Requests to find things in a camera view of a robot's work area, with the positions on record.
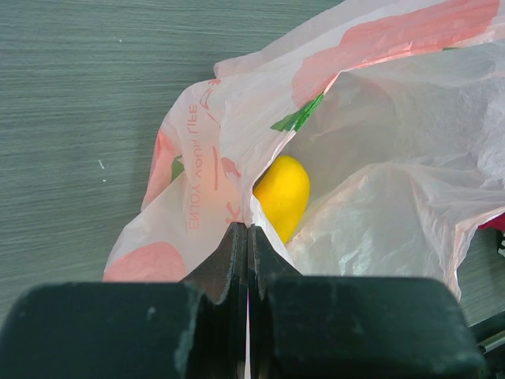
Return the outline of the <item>magenta cloth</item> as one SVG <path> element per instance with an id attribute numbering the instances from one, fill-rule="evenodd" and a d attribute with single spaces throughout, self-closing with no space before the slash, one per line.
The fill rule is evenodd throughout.
<path id="1" fill-rule="evenodd" d="M 480 230 L 491 228 L 491 229 L 495 229 L 495 230 L 504 232 L 505 231 L 505 213 L 502 213 L 501 215 L 493 218 L 492 220 L 489 220 L 488 222 L 481 224 L 478 228 Z"/>

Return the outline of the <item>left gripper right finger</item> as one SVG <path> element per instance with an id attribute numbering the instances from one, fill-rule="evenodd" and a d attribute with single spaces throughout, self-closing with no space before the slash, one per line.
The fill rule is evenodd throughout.
<path id="1" fill-rule="evenodd" d="M 253 378 L 475 378 L 484 366 L 438 280 L 304 276 L 251 227 L 248 281 Z"/>

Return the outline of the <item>pink plastic bag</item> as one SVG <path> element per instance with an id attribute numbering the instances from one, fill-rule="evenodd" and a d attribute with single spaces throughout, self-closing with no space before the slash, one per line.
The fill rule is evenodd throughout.
<path id="1" fill-rule="evenodd" d="M 503 2 L 346 1 L 214 72 L 164 118 L 106 281 L 181 280 L 242 222 L 303 274 L 460 294 L 476 229 L 504 213 Z M 311 184 L 287 244 L 253 195 L 278 156 Z"/>

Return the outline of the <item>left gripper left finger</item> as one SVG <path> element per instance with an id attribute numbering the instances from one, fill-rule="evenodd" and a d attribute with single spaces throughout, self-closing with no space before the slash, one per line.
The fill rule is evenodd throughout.
<path id="1" fill-rule="evenodd" d="M 247 229 L 177 283 L 33 287 L 1 330 L 4 378 L 242 378 Z"/>

